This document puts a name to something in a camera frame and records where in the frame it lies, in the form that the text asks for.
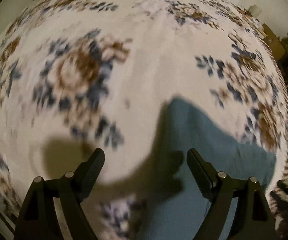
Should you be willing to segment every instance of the bed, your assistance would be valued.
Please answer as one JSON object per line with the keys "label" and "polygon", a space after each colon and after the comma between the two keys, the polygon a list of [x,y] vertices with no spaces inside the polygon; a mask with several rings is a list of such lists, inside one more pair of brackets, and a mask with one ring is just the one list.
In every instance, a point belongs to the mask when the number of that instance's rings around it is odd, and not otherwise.
{"label": "bed", "polygon": [[[266,196],[277,214],[269,193],[288,178],[288,97],[269,47],[232,3],[34,1],[0,36],[8,211],[18,214],[36,176],[61,177],[99,147],[106,162],[89,209],[141,212],[160,116],[177,95],[237,141],[276,154]],[[119,239],[110,219],[92,221],[101,239]]]}

